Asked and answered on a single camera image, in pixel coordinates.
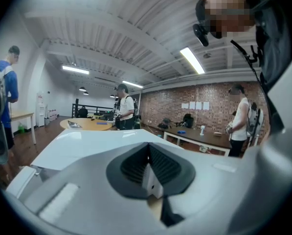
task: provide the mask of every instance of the black railing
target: black railing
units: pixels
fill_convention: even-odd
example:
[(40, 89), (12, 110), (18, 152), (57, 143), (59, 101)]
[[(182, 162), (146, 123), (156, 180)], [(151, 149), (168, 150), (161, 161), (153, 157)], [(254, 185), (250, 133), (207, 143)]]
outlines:
[(101, 107), (101, 106), (93, 106), (93, 105), (85, 105), (85, 104), (73, 104), (72, 105), (72, 118), (77, 118), (78, 110), (81, 109), (83, 106), (85, 106), (87, 111), (88, 111), (88, 113), (91, 113), (91, 114), (101, 113), (106, 118), (112, 115), (111, 110), (113, 108)]

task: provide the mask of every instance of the floor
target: floor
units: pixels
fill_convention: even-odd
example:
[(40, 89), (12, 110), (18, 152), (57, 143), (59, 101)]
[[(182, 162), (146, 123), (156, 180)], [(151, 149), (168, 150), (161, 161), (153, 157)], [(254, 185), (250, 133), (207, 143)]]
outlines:
[[(3, 188), (5, 188), (12, 178), (14, 178), (19, 172), (19, 166), (30, 165), (33, 160), (43, 151), (43, 149), (54, 140), (62, 131), (63, 128), (60, 126), (60, 122), (69, 117), (59, 117), (58, 119), (50, 122), (48, 126), (43, 126), (35, 129), (35, 136), (37, 144), (33, 144), (31, 133), (23, 133), (18, 134), (14, 137), (15, 145), (10, 150), (8, 164), (11, 168), (12, 175), (7, 176), (5, 170), (0, 165), (0, 184)], [(163, 132), (155, 129), (148, 128), (147, 126), (142, 126), (142, 129), (145, 129), (154, 135), (161, 135), (163, 137)], [(175, 143), (176, 139), (172, 137), (168, 137), (168, 141)], [(199, 146), (192, 143), (181, 143), (181, 146), (184, 149), (199, 152)], [(216, 155), (223, 155), (224, 153), (221, 151), (211, 150), (210, 153)]]

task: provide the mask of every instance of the ceiling light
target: ceiling light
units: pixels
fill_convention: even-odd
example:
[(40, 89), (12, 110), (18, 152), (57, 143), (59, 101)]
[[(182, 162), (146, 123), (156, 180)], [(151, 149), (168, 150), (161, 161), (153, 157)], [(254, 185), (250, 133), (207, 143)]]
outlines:
[(81, 69), (72, 68), (72, 67), (68, 67), (68, 66), (62, 66), (62, 69), (67, 70), (67, 71), (69, 70), (69, 71), (79, 72), (79, 73), (83, 73), (83, 74), (89, 75), (89, 71), (88, 70), (81, 70)]
[(198, 74), (204, 74), (204, 70), (195, 57), (195, 55), (191, 52), (191, 50), (187, 47), (182, 49), (181, 54), (188, 60), (188, 62), (194, 67), (194, 69), (198, 72)]
[(127, 81), (122, 81), (122, 83), (124, 83), (124, 84), (129, 84), (129, 85), (133, 85), (133, 86), (136, 86), (136, 87), (138, 87), (138, 88), (144, 88), (144, 87), (141, 86), (141, 85), (133, 84), (133, 83), (131, 83), (131, 82), (127, 82)]

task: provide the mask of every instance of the brick wall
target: brick wall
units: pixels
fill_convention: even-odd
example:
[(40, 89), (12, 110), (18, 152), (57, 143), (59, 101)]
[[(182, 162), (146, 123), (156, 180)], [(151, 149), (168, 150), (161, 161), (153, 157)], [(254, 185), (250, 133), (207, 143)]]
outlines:
[[(140, 113), (142, 122), (151, 120), (150, 126), (156, 127), (164, 118), (173, 122), (182, 121), (186, 113), (194, 118), (193, 128), (205, 125), (207, 131), (225, 132), (227, 124), (233, 120), (232, 113), (237, 110), (239, 102), (234, 102), (228, 95), (229, 88), (235, 83), (215, 83), (174, 88), (141, 95)], [(260, 139), (268, 130), (269, 116), (263, 93), (257, 82), (240, 82), (245, 88), (245, 93), (250, 104), (256, 102), (263, 110), (265, 120), (261, 129)], [(182, 103), (190, 101), (209, 101), (210, 110), (182, 109)]]

